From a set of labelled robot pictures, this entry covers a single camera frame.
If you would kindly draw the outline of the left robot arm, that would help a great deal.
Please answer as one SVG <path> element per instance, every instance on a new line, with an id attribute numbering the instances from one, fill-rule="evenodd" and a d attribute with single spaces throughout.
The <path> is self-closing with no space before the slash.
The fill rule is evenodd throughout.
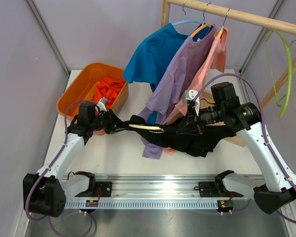
<path id="1" fill-rule="evenodd" d="M 30 220 L 34 220 L 33 213 L 40 214 L 42 219 L 59 217 L 67 199 L 98 193 L 95 175 L 90 172 L 78 171 L 67 181 L 62 178 L 95 131 L 114 134 L 128 128 L 127 122 L 120 120 L 102 101 L 79 100 L 72 105 L 79 105 L 79 111 L 70 124 L 65 124 L 63 142 L 48 163 L 23 179 L 24 210 Z"/>

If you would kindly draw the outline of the lime green hanger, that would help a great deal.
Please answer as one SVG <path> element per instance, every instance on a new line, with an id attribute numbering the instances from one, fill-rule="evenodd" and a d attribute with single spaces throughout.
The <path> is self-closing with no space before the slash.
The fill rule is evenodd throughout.
<path id="1" fill-rule="evenodd" d="M 268 41 L 270 40 L 271 36 L 273 33 L 276 33 L 285 49 L 286 53 L 286 58 L 287 58 L 287 69 L 285 72 L 281 75 L 281 77 L 275 81 L 274 79 L 274 73 L 272 69 L 272 63 L 271 63 L 271 57 L 269 53 L 269 47 L 268 47 Z M 277 31 L 277 30 L 271 30 L 267 29 L 265 31 L 264 35 L 264 43 L 265 43 L 265 49 L 266 49 L 266 54 L 267 54 L 267 59 L 268 59 L 268 64 L 269 64 L 269 71 L 270 71 L 270 76 L 272 80 L 272 88 L 269 90 L 269 92 L 265 95 L 265 97 L 262 100 L 262 106 L 265 108 L 273 98 L 275 98 L 276 101 L 276 106 L 281 108 L 281 112 L 279 114 L 279 117 L 282 118 L 284 114 L 286 113 L 286 110 L 288 108 L 289 102 L 290 102 L 290 96 L 291 96 L 291 90 L 292 90 L 292 83 L 293 83 L 293 74 L 296 71 L 296 59 L 292 60 L 292 55 L 291 55 L 291 46 L 293 42 L 296 41 L 293 40 L 291 43 L 288 43 L 286 40 L 286 37 L 283 35 L 282 32 Z M 278 97 L 277 92 L 284 86 L 287 85 L 287 90 L 286 93 L 282 97 Z"/>

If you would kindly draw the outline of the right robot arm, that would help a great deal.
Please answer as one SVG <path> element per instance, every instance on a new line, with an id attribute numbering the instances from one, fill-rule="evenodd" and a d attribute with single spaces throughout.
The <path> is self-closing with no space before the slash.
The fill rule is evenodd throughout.
<path id="1" fill-rule="evenodd" d="M 272 214 L 295 200 L 296 175 L 272 144 L 257 107 L 252 103 L 241 104 L 233 84 L 229 82 L 215 84 L 211 91 L 214 105 L 206 109 L 199 108 L 196 90 L 184 92 L 187 115 L 177 133 L 204 135 L 207 128 L 223 122 L 246 143 L 264 177 L 262 182 L 258 182 L 227 170 L 215 177 L 215 192 L 220 196 L 236 192 L 252 198 L 266 214 Z"/>

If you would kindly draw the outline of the white hanger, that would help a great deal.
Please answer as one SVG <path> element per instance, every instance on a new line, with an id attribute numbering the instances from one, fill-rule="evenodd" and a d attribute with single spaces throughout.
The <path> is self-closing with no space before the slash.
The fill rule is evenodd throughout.
<path id="1" fill-rule="evenodd" d="M 157 131 L 164 132 L 164 129 L 159 126 L 150 126 L 150 125 L 140 125 L 140 124 L 128 124 L 129 128 L 139 129 L 139 130 L 148 130 L 148 131 Z"/>

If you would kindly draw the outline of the black t shirt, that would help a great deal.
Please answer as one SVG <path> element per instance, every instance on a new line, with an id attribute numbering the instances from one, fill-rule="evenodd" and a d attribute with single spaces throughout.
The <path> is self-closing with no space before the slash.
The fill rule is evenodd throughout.
<path id="1" fill-rule="evenodd" d="M 201 134 L 176 134 L 180 123 L 184 118 L 179 118 L 173 124 L 156 124 L 163 129 L 153 131 L 147 129 L 133 128 L 142 137 L 145 145 L 143 157 L 159 159 L 164 148 L 171 148 L 186 153 L 193 157 L 205 157 L 212 152 L 220 140 L 234 137 L 236 133 L 226 125 L 206 126 Z"/>

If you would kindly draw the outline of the orange t shirt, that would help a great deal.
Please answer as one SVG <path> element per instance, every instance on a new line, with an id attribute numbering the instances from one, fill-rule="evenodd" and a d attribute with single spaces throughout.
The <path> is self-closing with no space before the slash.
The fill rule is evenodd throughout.
<path id="1" fill-rule="evenodd" d="M 92 97 L 92 101 L 98 103 L 101 98 L 105 97 L 107 99 L 105 104 L 106 108 L 110 109 L 124 85 L 124 81 L 104 77 L 95 84 L 95 93 Z"/>

